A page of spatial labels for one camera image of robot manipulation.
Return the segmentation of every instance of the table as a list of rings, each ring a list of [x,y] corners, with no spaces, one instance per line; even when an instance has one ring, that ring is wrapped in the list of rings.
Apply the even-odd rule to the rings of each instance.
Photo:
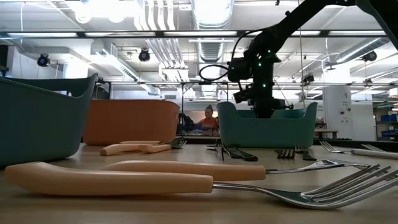
[[[326,129],[316,129],[315,134],[318,135],[318,139],[323,139],[324,133],[331,133],[333,139],[337,139],[338,131],[335,130],[326,130]]]
[[[166,160],[187,162],[221,161],[205,146],[187,145],[184,149],[157,154],[132,153],[99,156],[100,147],[82,146],[71,158],[52,164],[80,169],[99,169],[105,164],[131,160]],[[366,164],[391,165],[397,161],[373,157],[332,154],[320,146],[311,147],[318,159],[342,159]],[[270,169],[309,165],[297,155],[294,160],[276,159],[273,150],[251,149],[258,162],[226,157],[225,164],[262,165]],[[311,190],[352,174],[352,167],[269,175],[266,180],[243,182],[282,190]],[[8,184],[0,171],[0,223],[316,223],[367,224],[397,223],[398,187],[365,201],[332,211],[297,208],[255,192],[214,190],[212,194],[179,194],[138,197],[45,197]]]

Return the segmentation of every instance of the woman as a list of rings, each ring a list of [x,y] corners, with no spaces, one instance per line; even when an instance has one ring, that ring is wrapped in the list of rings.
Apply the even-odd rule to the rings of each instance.
[[[196,125],[201,127],[202,130],[214,130],[218,131],[218,123],[216,118],[213,117],[213,107],[211,105],[208,105],[205,109],[205,119],[202,119],[199,121]]]

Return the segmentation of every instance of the teal basket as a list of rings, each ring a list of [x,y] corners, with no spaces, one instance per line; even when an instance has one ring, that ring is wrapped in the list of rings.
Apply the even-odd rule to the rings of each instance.
[[[88,78],[0,78],[0,167],[77,152],[96,74]],[[72,96],[54,91],[68,91]]]
[[[269,119],[253,111],[237,110],[230,102],[217,105],[220,137],[227,146],[257,148],[310,147],[313,144],[318,103],[298,110],[275,110]]]

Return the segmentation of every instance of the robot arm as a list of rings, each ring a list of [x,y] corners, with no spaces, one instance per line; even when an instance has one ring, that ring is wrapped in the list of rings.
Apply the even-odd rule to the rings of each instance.
[[[264,28],[257,35],[244,58],[232,58],[228,78],[232,82],[253,77],[253,83],[234,95],[237,103],[247,100],[258,118],[269,118],[274,110],[285,108],[272,97],[273,67],[280,62],[276,53],[285,41],[327,5],[355,6],[372,15],[398,49],[397,0],[305,0],[280,23]]]

